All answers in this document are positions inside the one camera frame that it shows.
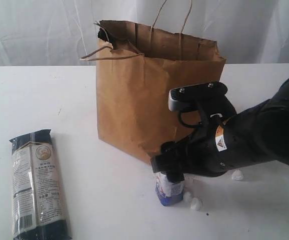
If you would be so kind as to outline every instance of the white curtain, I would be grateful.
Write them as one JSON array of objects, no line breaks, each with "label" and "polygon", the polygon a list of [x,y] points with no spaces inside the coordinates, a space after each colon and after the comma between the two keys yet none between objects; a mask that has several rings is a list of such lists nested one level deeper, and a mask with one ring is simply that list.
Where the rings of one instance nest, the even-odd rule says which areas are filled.
[{"label": "white curtain", "polygon": [[[0,0],[0,66],[85,65],[99,20],[151,25],[164,0]],[[168,0],[156,28],[179,32],[190,0]],[[289,0],[193,0],[183,33],[218,41],[227,63],[289,63]]]}]

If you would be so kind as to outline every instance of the white backdrop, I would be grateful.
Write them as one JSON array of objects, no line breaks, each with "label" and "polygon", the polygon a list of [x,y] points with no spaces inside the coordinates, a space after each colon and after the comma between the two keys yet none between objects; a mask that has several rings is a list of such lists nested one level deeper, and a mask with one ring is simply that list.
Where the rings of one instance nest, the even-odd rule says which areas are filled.
[{"label": "white backdrop", "polygon": [[[85,65],[99,20],[151,25],[163,0],[0,0],[0,66]],[[189,0],[168,0],[156,28],[179,32]],[[289,0],[193,0],[183,33],[218,41],[227,63],[289,63]]]}]

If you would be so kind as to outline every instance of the brown paper bag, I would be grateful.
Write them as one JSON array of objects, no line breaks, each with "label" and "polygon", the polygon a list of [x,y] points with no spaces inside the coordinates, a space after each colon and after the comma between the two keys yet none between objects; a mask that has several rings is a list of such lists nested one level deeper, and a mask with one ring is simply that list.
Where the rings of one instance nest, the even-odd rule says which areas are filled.
[{"label": "brown paper bag", "polygon": [[[182,34],[186,20],[174,34],[155,29],[157,18],[151,27],[100,21],[99,49],[81,58],[97,61],[99,139],[146,163],[160,152],[162,143],[178,141],[192,131],[169,111],[169,90],[218,81],[226,61],[217,42]],[[189,124],[199,121],[197,113],[186,113],[183,119]]]}]

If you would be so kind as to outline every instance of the white tabletop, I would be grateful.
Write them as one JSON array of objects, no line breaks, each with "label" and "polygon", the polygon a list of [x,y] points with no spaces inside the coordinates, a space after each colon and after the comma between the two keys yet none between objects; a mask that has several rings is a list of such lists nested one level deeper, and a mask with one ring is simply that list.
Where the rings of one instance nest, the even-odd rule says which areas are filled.
[{"label": "white tabletop", "polygon": [[[96,68],[0,67],[0,240],[12,239],[9,139],[52,129],[74,240],[289,240],[289,167],[269,162],[199,177],[201,212],[163,207],[149,165],[98,140]],[[238,111],[273,96],[289,64],[226,65],[221,81]]]}]

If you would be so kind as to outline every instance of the white table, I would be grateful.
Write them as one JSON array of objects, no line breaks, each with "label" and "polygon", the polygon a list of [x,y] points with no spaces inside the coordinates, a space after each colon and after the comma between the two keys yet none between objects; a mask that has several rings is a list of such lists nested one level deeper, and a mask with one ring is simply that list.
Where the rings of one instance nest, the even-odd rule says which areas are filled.
[{"label": "white table", "polygon": [[[149,165],[98,140],[93,66],[0,67],[0,240],[11,240],[11,143],[52,129],[74,240],[289,240],[289,167],[270,162],[200,177],[201,212],[163,207]],[[226,65],[221,77],[238,111],[270,98],[289,64]]]}]

